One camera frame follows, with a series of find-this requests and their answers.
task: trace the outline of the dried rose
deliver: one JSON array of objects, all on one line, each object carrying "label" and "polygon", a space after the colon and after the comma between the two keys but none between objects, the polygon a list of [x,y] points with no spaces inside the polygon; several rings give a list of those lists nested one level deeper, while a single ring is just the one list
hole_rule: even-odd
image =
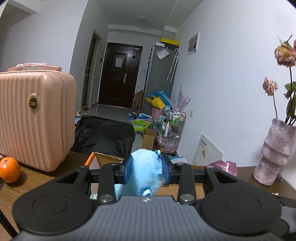
[{"label": "dried rose", "polygon": [[292,55],[296,59],[296,40],[294,41],[294,47],[290,49]]},{"label": "dried rose", "polygon": [[268,96],[273,96],[273,94],[278,89],[276,82],[273,81],[272,79],[267,78],[267,77],[265,77],[262,87]]},{"label": "dried rose", "polygon": [[291,51],[292,49],[288,49],[283,46],[278,46],[274,51],[275,58],[278,62],[278,65],[284,65],[286,67],[295,66],[296,62],[296,52]]}]

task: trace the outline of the wooden table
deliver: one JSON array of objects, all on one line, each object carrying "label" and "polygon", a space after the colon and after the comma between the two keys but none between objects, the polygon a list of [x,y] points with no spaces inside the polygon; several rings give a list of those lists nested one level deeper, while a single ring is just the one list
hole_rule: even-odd
[{"label": "wooden table", "polygon": [[[11,215],[12,205],[22,194],[68,172],[76,167],[84,165],[89,155],[71,152],[65,160],[53,172],[44,172],[23,164],[20,164],[21,177],[12,184],[7,184],[0,179],[0,209],[13,227],[17,229]],[[8,241],[11,237],[0,225],[0,241]]]},{"label": "wooden table", "polygon": [[[21,166],[21,177],[13,184],[6,184],[0,180],[0,209],[11,222],[15,229],[17,229],[16,224],[11,215],[12,205],[15,200],[22,194],[46,183],[59,175],[70,171],[76,167],[84,165],[89,155],[80,154],[75,152],[70,152],[63,163],[53,172],[44,172],[37,170],[35,168],[20,165]],[[252,173],[255,167],[239,167],[238,177],[245,180],[252,185],[259,187],[269,193],[278,192],[280,196],[296,199],[296,191],[285,181],[275,182],[272,186],[267,187],[257,183]],[[0,240],[8,241],[10,236],[6,233],[4,228],[0,225]]]}]

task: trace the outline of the yellow bag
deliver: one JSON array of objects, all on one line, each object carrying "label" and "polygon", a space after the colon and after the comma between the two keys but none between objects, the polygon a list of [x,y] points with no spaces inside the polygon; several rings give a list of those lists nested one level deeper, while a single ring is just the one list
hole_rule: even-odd
[{"label": "yellow bag", "polygon": [[145,97],[145,99],[153,105],[155,108],[163,110],[165,107],[165,104],[163,103],[162,99],[160,97],[152,96],[154,97],[153,100],[150,100],[149,98]]}]

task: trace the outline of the leaf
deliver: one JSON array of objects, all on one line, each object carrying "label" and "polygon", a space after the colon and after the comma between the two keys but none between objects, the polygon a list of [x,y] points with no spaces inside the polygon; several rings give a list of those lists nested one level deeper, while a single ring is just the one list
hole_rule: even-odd
[{"label": "leaf", "polygon": [[290,98],[290,96],[291,96],[291,91],[290,90],[288,90],[287,91],[287,93],[286,94],[284,94],[284,96],[287,98],[287,99],[289,99]]},{"label": "leaf", "polygon": [[292,99],[292,104],[291,104],[291,101],[289,100],[289,103],[287,105],[287,115],[295,118],[295,109],[296,109],[296,96],[294,96],[294,98]]},{"label": "leaf", "polygon": [[288,91],[291,90],[291,84],[286,84],[286,85],[285,85],[285,88],[286,88],[286,90],[288,90]]}]

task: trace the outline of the doorway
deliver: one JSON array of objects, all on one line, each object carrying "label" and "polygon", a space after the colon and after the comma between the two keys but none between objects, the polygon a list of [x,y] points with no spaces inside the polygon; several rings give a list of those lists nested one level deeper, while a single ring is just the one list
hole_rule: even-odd
[{"label": "doorway", "polygon": [[98,62],[98,56],[100,52],[102,39],[94,32],[89,47],[89,53],[87,56],[86,67],[84,72],[83,89],[81,109],[91,108],[91,100],[94,88],[94,79],[96,73],[96,66]]},{"label": "doorway", "polygon": [[99,91],[99,104],[132,108],[142,46],[108,43]]}]

